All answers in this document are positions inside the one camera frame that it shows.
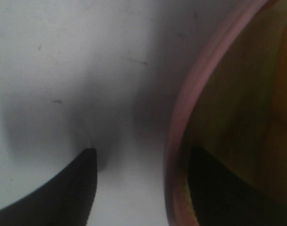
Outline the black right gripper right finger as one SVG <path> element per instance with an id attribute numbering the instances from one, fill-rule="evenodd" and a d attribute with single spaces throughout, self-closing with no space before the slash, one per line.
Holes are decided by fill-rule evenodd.
<path id="1" fill-rule="evenodd" d="M 237 177 L 203 148 L 189 157 L 190 197 L 201 226 L 287 226 L 287 207 Z"/>

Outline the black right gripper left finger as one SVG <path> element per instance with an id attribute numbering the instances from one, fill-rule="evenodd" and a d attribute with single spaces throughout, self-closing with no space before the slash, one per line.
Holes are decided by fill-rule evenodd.
<path id="1" fill-rule="evenodd" d="M 85 226 L 97 189 L 97 152 L 83 150 L 50 181 L 0 210 L 0 226 Z"/>

